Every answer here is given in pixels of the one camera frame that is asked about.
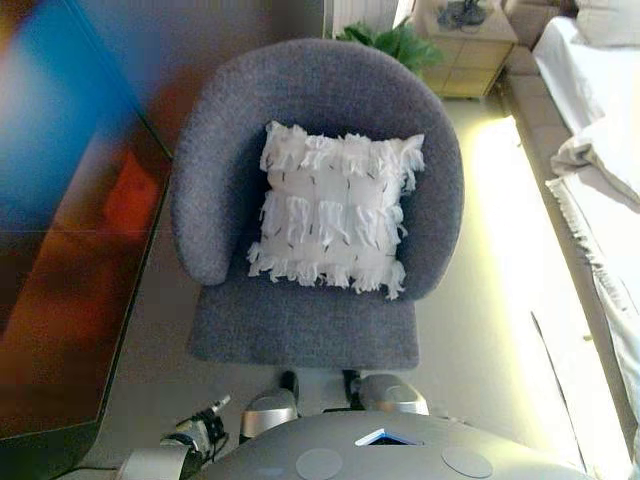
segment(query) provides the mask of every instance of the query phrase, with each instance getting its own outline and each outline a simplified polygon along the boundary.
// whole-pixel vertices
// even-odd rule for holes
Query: tv screen
[[[97,420],[170,162],[67,2],[0,32],[6,439]]]

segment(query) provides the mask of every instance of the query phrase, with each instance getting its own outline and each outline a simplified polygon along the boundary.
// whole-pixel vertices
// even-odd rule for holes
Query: potted plant
[[[345,27],[336,40],[359,42],[391,55],[422,78],[422,70],[440,63],[442,52],[430,41],[420,38],[405,18],[395,28],[382,33],[373,32],[362,22]]]

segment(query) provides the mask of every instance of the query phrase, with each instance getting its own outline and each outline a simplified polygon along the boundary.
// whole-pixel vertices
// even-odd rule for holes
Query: floor
[[[442,283],[417,304],[422,361],[401,376],[423,393],[432,414],[580,466],[572,427],[580,414],[570,418],[565,404],[577,390],[563,399],[541,332],[546,338],[548,325],[559,318],[573,337],[582,338],[586,327],[527,159],[495,99],[447,101],[445,107],[463,151],[462,232]],[[515,180],[505,182],[511,173]],[[102,429],[83,466],[119,466],[132,449],[157,445],[178,420],[226,393],[232,402],[223,420],[237,438],[244,406],[274,385],[278,368],[216,365],[185,352],[197,294],[176,258],[165,205]],[[593,363],[585,355],[590,353],[575,354],[573,361]],[[303,415],[346,405],[340,372],[303,369],[298,375]]]

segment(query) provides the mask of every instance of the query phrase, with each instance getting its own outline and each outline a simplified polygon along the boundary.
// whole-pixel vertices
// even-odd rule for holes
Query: nightstand
[[[427,85],[445,97],[489,93],[518,38],[502,9],[494,7],[482,25],[449,30],[438,24],[438,9],[418,12],[417,32],[442,50],[444,61],[424,70]]]

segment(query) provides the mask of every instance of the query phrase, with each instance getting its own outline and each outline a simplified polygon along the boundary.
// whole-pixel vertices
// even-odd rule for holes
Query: nightstand drawer
[[[491,85],[495,73],[495,70],[452,68],[442,93],[458,97],[480,97]]]
[[[453,65],[456,58],[458,58],[460,50],[462,50],[464,40],[457,40],[455,38],[432,38],[431,40],[444,56],[441,65]]]
[[[456,58],[455,66],[496,71],[510,50],[510,43],[467,41]]]
[[[435,67],[425,68],[422,75],[427,86],[435,93],[440,93],[447,78],[449,78],[450,71],[451,67],[447,65],[436,65]]]

